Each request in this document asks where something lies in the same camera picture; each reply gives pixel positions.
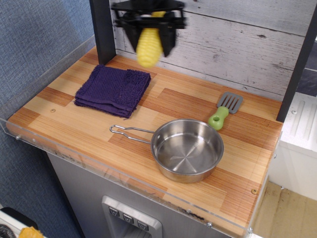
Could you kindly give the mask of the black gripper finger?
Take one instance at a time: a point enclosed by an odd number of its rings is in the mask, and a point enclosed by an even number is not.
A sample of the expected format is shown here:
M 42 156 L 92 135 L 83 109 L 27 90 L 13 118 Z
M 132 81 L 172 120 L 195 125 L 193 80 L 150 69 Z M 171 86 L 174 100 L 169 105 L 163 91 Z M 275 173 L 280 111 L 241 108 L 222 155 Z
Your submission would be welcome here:
M 136 51 L 142 29 L 133 25 L 128 25 L 128 24 L 123 25 L 123 29 L 127 35 L 127 38 L 133 50 Z
M 176 44 L 176 29 L 172 25 L 163 24 L 159 27 L 159 37 L 163 54 L 168 57 Z

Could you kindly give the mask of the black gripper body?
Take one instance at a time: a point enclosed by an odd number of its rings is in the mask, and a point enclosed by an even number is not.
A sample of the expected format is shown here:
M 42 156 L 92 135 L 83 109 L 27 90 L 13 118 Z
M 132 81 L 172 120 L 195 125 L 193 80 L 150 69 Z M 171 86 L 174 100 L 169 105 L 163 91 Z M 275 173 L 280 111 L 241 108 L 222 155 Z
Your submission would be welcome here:
M 119 27 L 159 28 L 166 25 L 184 29 L 184 7 L 185 3 L 179 0 L 126 0 L 112 3 L 110 9 L 114 11 Z

